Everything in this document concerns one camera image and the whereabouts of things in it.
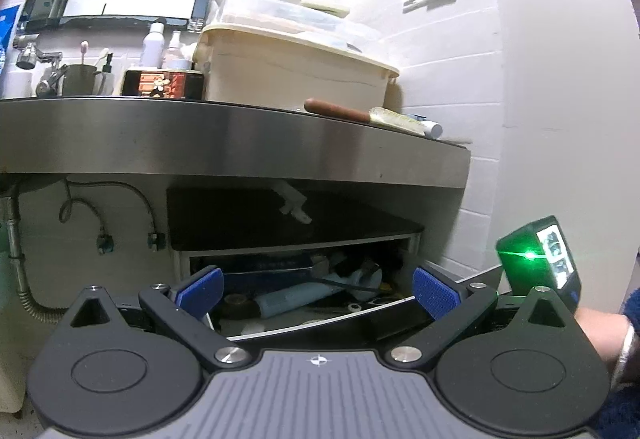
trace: wooden brush handle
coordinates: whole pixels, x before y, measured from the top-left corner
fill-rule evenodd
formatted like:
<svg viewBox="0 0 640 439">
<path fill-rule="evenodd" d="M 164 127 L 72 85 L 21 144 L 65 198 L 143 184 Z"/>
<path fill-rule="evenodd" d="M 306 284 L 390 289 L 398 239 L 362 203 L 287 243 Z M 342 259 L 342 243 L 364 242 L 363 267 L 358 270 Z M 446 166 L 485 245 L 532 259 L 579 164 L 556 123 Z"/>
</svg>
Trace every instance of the wooden brush handle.
<svg viewBox="0 0 640 439">
<path fill-rule="evenodd" d="M 321 101 L 320 99 L 310 98 L 305 101 L 305 110 L 311 114 L 320 114 L 327 117 L 337 117 L 338 119 L 346 119 L 347 121 L 357 121 L 360 123 L 368 123 L 370 121 L 369 112 L 353 110 L 339 104 Z"/>
</svg>

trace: blue gripper pad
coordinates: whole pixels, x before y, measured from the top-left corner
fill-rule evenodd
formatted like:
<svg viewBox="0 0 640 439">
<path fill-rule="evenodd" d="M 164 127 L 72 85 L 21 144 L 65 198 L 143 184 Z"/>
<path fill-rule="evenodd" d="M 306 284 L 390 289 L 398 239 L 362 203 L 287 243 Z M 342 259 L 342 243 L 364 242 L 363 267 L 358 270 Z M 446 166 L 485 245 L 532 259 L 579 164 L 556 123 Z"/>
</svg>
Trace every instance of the blue gripper pad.
<svg viewBox="0 0 640 439">
<path fill-rule="evenodd" d="M 439 320 L 460 305 L 460 294 L 435 276 L 417 267 L 414 271 L 414 296 L 434 320 Z"/>
<path fill-rule="evenodd" d="M 175 297 L 175 304 L 194 318 L 201 320 L 222 298 L 225 279 L 222 269 L 212 269 L 182 289 Z"/>
</svg>

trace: mirror frame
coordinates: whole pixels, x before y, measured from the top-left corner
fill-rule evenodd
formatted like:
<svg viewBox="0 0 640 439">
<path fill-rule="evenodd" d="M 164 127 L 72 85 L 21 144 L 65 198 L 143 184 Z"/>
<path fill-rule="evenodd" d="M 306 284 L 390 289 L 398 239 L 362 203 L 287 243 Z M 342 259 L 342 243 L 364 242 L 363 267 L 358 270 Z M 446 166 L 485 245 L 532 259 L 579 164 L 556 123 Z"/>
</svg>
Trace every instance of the mirror frame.
<svg viewBox="0 0 640 439">
<path fill-rule="evenodd" d="M 167 26 L 174 30 L 185 30 L 199 33 L 207 17 L 210 0 L 194 0 L 191 18 L 166 19 Z M 25 0 L 22 8 L 22 16 L 29 16 L 33 11 L 36 0 Z M 52 31 L 60 28 L 130 28 L 134 26 L 149 26 L 158 16 L 138 15 L 87 15 L 87 16 L 62 16 L 59 18 L 47 18 L 39 20 L 26 20 L 22 26 L 25 34 L 37 34 L 43 31 Z"/>
</svg>

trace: bracelet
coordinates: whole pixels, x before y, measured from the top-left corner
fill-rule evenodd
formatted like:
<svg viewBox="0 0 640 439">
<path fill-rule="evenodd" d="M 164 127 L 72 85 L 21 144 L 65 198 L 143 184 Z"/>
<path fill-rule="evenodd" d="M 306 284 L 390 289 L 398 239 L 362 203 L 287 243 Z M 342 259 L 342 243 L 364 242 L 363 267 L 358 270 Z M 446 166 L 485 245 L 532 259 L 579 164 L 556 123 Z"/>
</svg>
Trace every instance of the bracelet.
<svg viewBox="0 0 640 439">
<path fill-rule="evenodd" d="M 634 329 L 633 324 L 629 323 L 629 328 L 626 330 L 625 341 L 622 343 L 622 349 L 620 349 L 618 361 L 616 362 L 613 374 L 611 375 L 611 390 L 615 390 L 620 384 L 620 381 L 622 381 L 622 375 L 625 373 L 626 362 L 631 355 L 631 349 L 633 348 L 635 339 L 636 330 Z"/>
</svg>

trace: stainless steel counter edge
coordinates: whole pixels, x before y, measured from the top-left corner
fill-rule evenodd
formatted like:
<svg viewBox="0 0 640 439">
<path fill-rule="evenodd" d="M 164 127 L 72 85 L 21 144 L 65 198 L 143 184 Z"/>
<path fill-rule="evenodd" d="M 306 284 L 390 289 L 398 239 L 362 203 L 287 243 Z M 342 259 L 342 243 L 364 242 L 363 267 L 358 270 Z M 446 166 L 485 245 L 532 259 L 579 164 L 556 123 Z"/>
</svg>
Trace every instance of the stainless steel counter edge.
<svg viewBox="0 0 640 439">
<path fill-rule="evenodd" d="M 465 148 L 315 115 L 122 97 L 0 101 L 0 173 L 122 173 L 464 188 Z"/>
</svg>

